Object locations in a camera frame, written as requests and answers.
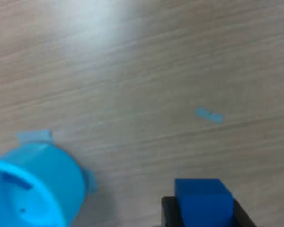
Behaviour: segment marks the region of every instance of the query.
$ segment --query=light blue plastic cup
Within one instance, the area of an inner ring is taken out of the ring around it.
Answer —
[[[80,166],[63,150],[21,145],[0,157],[0,227],[69,227],[86,187]]]

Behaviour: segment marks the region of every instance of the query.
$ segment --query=table surface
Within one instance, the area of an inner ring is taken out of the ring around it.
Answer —
[[[155,226],[176,177],[284,227],[284,0],[0,0],[0,154],[43,128],[99,183],[74,227]]]

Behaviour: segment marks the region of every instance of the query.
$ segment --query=black holder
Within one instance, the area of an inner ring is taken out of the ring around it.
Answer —
[[[175,196],[162,198],[162,227],[184,227]],[[257,227],[236,199],[233,199],[233,227]]]

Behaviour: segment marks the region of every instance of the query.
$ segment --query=wood grain surface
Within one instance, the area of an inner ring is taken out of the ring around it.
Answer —
[[[157,225],[175,177],[284,227],[284,0],[0,0],[0,154],[42,128],[96,173],[74,227]]]

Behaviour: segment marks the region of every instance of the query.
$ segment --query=blue block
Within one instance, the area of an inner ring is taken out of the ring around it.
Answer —
[[[176,179],[185,227],[232,227],[233,196],[219,179]]]

